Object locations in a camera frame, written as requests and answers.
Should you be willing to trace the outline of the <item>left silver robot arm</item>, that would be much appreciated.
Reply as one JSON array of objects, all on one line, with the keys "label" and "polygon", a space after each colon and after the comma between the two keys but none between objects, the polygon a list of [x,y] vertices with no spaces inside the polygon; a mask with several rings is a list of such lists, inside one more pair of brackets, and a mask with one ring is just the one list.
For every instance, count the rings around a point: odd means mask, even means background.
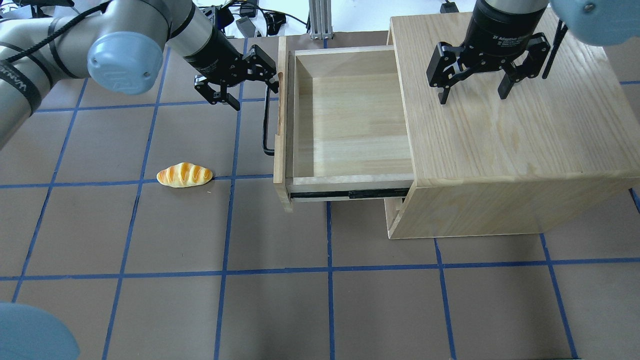
[{"label": "left silver robot arm", "polygon": [[275,60],[253,46],[238,51],[191,0],[106,0],[76,16],[1,21],[1,119],[4,146],[63,79],[91,78],[126,95],[149,91],[165,47],[198,73],[210,104],[240,109],[227,90],[244,81],[279,91]]}]

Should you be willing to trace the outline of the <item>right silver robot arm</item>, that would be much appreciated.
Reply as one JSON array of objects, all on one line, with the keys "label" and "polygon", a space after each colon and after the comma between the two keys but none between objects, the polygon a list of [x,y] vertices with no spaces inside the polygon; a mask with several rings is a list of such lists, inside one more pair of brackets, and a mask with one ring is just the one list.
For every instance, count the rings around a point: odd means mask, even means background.
[{"label": "right silver robot arm", "polygon": [[637,0],[478,0],[462,43],[439,42],[426,70],[439,102],[471,75],[503,71],[505,100],[515,84],[547,78],[567,32],[590,46],[622,44],[639,36]]}]

